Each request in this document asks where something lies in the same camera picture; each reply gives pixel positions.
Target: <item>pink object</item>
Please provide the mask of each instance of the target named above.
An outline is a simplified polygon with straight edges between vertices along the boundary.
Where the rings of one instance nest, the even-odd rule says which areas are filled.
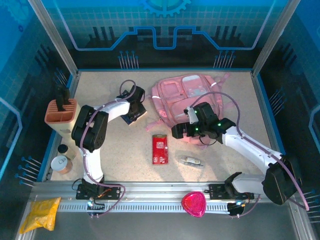
[[[207,207],[205,195],[200,191],[189,192],[181,201],[183,209],[193,217],[201,218]]]
[[[160,80],[151,90],[155,109],[169,128],[176,124],[188,122],[189,119],[185,115],[184,109],[205,93],[220,92],[222,85],[229,76],[230,74],[226,73],[223,77],[213,79],[209,75],[194,73]],[[203,102],[211,105],[219,119],[223,118],[224,108],[221,94],[204,96],[196,104]],[[147,131],[158,124],[161,124],[161,121],[150,123],[146,127]],[[198,137],[185,136],[182,140],[202,149],[207,147],[200,142]],[[202,137],[201,140],[204,144],[209,144],[211,141],[208,136]]]

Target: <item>red card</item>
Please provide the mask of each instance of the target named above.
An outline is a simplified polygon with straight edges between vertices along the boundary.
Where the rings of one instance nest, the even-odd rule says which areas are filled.
[[[152,136],[152,164],[162,165],[168,163],[167,135]]]

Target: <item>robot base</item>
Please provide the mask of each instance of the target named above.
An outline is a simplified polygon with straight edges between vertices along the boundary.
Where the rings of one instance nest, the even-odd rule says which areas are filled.
[[[120,198],[120,187],[104,187],[97,184],[91,184],[81,180],[81,184],[78,185],[75,199],[77,200],[89,200],[90,198],[99,200],[118,200]]]

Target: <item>blue gear graphic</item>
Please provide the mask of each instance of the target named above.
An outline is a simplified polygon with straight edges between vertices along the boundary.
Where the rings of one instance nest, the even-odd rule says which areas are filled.
[[[0,0],[0,7],[6,7],[19,24],[28,19],[29,3],[27,0]]]
[[[185,10],[191,0],[167,0],[166,6],[163,5],[162,0],[140,0],[140,2],[144,5],[144,9],[149,10],[151,14],[165,18],[168,15],[173,17],[174,14],[180,14],[180,10]]]

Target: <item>pink backpack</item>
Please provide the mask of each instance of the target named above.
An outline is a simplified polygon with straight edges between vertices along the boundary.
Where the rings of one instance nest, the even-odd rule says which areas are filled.
[[[151,90],[152,101],[155,109],[159,113],[161,120],[172,128],[176,124],[185,123],[189,118],[184,113],[184,109],[190,106],[201,95],[211,91],[221,91],[221,87],[229,73],[223,77],[215,77],[199,73],[176,76],[160,80]],[[223,100],[221,94],[209,94],[201,98],[196,104],[207,102],[219,119],[223,118]],[[147,131],[160,121],[153,122],[147,126]],[[206,148],[199,137],[184,137],[184,141],[195,144],[201,148]],[[209,137],[202,137],[204,144],[209,144]]]

